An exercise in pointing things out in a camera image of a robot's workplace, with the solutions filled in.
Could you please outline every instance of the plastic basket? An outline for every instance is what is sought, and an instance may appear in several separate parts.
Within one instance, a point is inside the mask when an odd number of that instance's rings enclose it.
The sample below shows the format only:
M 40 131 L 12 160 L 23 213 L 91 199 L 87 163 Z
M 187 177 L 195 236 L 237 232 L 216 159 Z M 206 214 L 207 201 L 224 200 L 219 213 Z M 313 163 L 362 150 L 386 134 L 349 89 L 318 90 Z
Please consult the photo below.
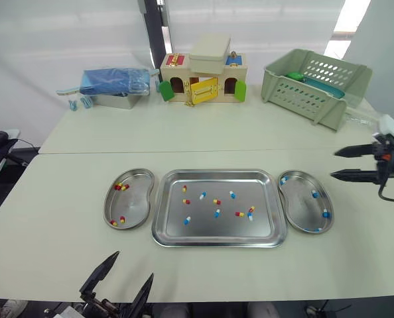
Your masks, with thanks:
M 299 72 L 308 78 L 336 87 L 345 93 L 338 99 L 331 94 L 285 77 Z M 287 108 L 299 115 L 338 130 L 346 107 L 362 101 L 372 70 L 365 65 L 329 58 L 309 50 L 296 49 L 265 67 L 262 100 Z

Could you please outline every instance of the black cable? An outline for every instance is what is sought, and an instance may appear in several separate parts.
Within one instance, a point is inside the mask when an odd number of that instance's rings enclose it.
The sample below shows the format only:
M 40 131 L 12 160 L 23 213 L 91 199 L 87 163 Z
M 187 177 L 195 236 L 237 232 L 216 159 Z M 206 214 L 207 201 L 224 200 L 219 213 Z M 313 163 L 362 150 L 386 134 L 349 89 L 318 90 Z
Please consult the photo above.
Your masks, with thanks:
M 323 310 L 324 310 L 325 306 L 327 306 L 327 303 L 328 303 L 329 301 L 330 301 L 329 299 L 327 299 L 327 300 L 325 301 L 325 303 L 324 303 L 324 305 L 322 305 L 320 311 L 323 311 Z
M 382 183 L 382 184 L 380 185 L 380 188 L 379 188 L 379 190 L 378 190 L 378 196 L 379 196 L 380 198 L 382 198 L 383 200 L 390 201 L 390 202 L 394 202 L 394 199 L 391 199 L 390 197 L 385 197 L 385 196 L 383 195 L 383 189 L 384 189 L 384 187 L 385 187 L 385 184 L 386 184 L 386 182 L 384 182 L 384 183 Z
M 387 183 L 387 180 L 389 179 L 390 173 L 393 169 L 394 165 L 394 152 L 391 153 L 391 159 L 387 163 L 387 171 L 384 175 L 383 181 L 380 184 L 380 188 L 378 189 L 378 196 L 382 198 L 383 200 L 389 201 L 389 202 L 394 202 L 394 199 L 391 199 L 390 197 L 385 197 L 383 195 L 383 190 L 385 187 L 385 184 Z
M 32 148 L 33 148 L 33 150 L 35 150 L 36 151 L 36 153 L 37 154 L 39 154 L 39 152 L 38 152 L 38 149 L 31 143 L 31 142 L 29 142 L 29 141 L 25 141 L 25 140 L 23 140 L 23 139 L 20 139 L 20 138 L 16 138 L 17 140 L 19 140 L 19 141 L 23 141 L 23 142 L 25 142 L 25 143 L 27 143 L 27 144 L 29 144 L 29 145 L 31 145 L 32 146 Z
M 333 311 L 333 313 L 338 313 L 339 311 L 342 311 L 342 310 L 345 310 L 345 309 L 347 309 L 347 308 L 350 308 L 351 306 L 352 306 L 352 304 L 347 305 L 347 306 L 345 306 L 345 307 L 343 307 L 343 308 L 340 308 L 340 309 L 338 309 L 338 310 Z
M 56 313 L 56 310 L 60 307 L 60 305 L 62 304 L 63 302 L 61 301 L 60 303 L 58 303 L 58 305 L 56 306 L 56 307 L 54 307 L 54 309 L 52 310 L 54 313 Z

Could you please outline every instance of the metal tray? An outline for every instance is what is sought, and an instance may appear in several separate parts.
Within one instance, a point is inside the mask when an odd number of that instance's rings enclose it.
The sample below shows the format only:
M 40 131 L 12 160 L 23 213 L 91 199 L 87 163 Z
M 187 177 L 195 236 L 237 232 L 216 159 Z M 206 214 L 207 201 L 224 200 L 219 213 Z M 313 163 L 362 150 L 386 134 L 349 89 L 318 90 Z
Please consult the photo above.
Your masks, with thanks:
M 312 234 L 330 229 L 334 212 L 330 197 L 318 180 L 306 172 L 289 170 L 279 176 L 278 187 L 285 199 L 285 215 L 294 228 Z
M 152 233 L 163 246 L 276 247 L 287 235 L 277 185 L 262 170 L 174 170 L 164 176 L 157 200 Z
M 147 169 L 129 170 L 117 177 L 105 197 L 103 216 L 107 225 L 126 230 L 143 224 L 149 216 L 154 180 L 154 175 Z M 119 182 L 128 184 L 129 188 L 116 190 L 114 186 Z M 120 221 L 121 217 L 125 217 L 124 223 Z M 116 221 L 116 226 L 110 223 L 112 220 Z

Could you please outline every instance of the white backdrop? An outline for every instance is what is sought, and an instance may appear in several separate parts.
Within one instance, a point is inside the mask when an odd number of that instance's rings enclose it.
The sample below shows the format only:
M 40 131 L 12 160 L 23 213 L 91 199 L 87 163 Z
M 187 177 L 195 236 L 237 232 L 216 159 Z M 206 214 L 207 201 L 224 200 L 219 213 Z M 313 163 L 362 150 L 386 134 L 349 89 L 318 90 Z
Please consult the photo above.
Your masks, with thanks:
M 372 68 L 365 97 L 394 118 L 394 1 L 371 0 L 344 59 Z
M 173 52 L 189 52 L 202 33 L 224 32 L 246 53 L 248 83 L 293 48 L 323 54 L 344 0 L 165 0 Z
M 41 145 L 85 69 L 152 66 L 137 0 L 0 1 L 0 129 Z

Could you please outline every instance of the white table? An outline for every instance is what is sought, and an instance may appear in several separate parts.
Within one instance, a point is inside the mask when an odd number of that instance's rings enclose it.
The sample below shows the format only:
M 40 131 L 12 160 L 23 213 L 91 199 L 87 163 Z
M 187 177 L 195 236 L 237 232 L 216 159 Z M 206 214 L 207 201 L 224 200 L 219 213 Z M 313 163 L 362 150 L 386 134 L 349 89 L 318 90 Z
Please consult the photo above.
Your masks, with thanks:
M 96 288 L 131 301 L 151 272 L 149 301 L 257 301 L 394 295 L 394 203 L 373 184 L 328 174 L 370 169 L 372 157 L 334 157 L 330 149 L 37 156 L 0 208 L 0 298 L 78 301 L 79 288 L 107 256 L 121 254 Z M 155 177 L 152 211 L 131 231 L 103 221 L 112 181 L 131 168 Z M 177 168 L 299 169 L 329 191 L 333 227 L 307 235 L 289 227 L 279 248 L 165 248 L 151 237 L 156 190 Z M 385 190 L 394 197 L 394 180 Z
M 65 114 L 41 154 L 266 149 L 339 149 L 370 142 L 372 128 L 346 123 L 339 132 L 280 106 L 249 86 L 245 103 L 164 102 L 152 92 L 130 111 L 80 107 Z M 364 100 L 361 108 L 371 108 Z
M 9 135 L 9 139 L 17 138 L 20 135 L 20 130 L 19 129 L 6 129 L 4 131 Z M 1 162 L 0 162 L 0 171 L 3 168 L 3 166 L 4 166 L 6 161 L 7 161 L 7 159 L 2 159 L 1 160 Z

